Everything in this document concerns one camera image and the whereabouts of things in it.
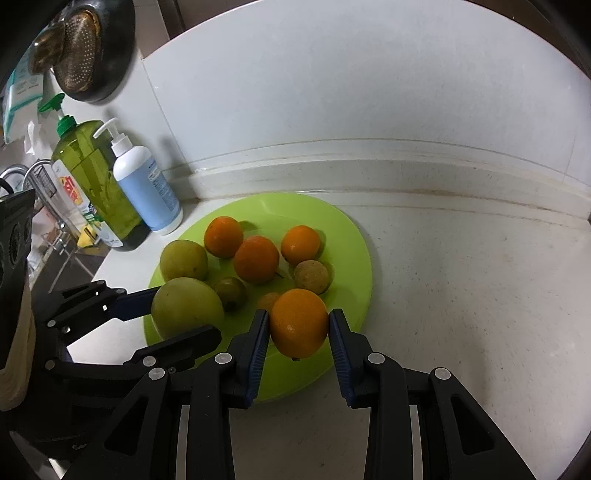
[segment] cloth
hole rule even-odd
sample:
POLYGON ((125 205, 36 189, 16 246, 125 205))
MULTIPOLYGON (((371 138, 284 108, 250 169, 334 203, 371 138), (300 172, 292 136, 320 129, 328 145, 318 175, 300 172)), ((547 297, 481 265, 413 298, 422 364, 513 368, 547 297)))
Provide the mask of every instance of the cloth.
POLYGON ((17 328, 6 365, 0 370, 0 411, 18 407, 25 398, 34 352, 35 319, 31 308, 31 290, 29 283, 25 282, 17 328))

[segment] white pump bottle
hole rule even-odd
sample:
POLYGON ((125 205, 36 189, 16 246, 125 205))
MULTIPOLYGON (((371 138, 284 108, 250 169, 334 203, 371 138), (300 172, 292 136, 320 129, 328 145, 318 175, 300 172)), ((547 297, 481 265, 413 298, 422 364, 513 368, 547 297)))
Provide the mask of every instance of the white pump bottle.
POLYGON ((180 225, 183 209, 150 150, 133 146, 127 135, 119 133, 116 122, 116 118, 105 122, 93 137, 109 131, 113 137, 111 148, 117 157, 113 166, 115 180, 152 231, 167 235, 180 225))

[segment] screw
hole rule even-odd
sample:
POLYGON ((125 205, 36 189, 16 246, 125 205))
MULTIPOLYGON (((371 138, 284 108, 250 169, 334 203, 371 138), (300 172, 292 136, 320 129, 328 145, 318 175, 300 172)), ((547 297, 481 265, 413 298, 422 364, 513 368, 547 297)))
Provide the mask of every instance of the screw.
POLYGON ((216 355, 216 363, 217 364, 228 364, 232 361, 232 355, 227 352, 222 352, 216 355))
POLYGON ((439 367, 435 369, 435 376, 439 380, 449 380, 452 377, 452 374, 447 368, 439 367))
POLYGON ((142 360, 145 367, 153 367, 156 365, 156 359, 152 355, 145 356, 142 360))
POLYGON ((381 353, 373 352, 368 355, 368 361, 370 364, 379 365, 386 361, 386 357, 381 353))
POLYGON ((164 368, 160 368, 160 367, 153 368, 152 370, 150 370, 148 372, 148 376, 152 380, 160 380, 165 374, 166 374, 166 372, 164 371, 164 368))

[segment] orange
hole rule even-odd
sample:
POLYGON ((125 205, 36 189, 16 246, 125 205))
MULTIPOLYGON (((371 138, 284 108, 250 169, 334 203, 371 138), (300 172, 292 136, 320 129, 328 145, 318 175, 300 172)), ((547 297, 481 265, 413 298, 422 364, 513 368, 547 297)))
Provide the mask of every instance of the orange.
POLYGON ((324 343, 329 315, 316 293, 294 288, 273 305, 269 326, 277 350, 294 359, 307 358, 324 343))
POLYGON ((290 229, 281 241, 281 255, 295 267, 304 260, 314 260, 320 250, 320 235, 306 225, 290 229))
POLYGON ((217 217, 207 226, 203 243, 214 257, 233 257, 241 245, 244 235, 240 223, 232 217, 217 217))
POLYGON ((279 252, 268 238, 252 236, 242 242, 233 260, 234 271, 248 283, 260 284, 273 279, 279 266, 279 252))

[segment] blue label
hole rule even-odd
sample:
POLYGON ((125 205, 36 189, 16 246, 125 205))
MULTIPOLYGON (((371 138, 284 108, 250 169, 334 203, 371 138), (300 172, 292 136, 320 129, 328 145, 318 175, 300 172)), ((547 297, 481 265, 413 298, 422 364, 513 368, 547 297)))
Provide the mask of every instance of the blue label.
POLYGON ((156 165, 154 157, 120 180, 119 185, 153 231, 162 230, 180 213, 178 198, 156 165))

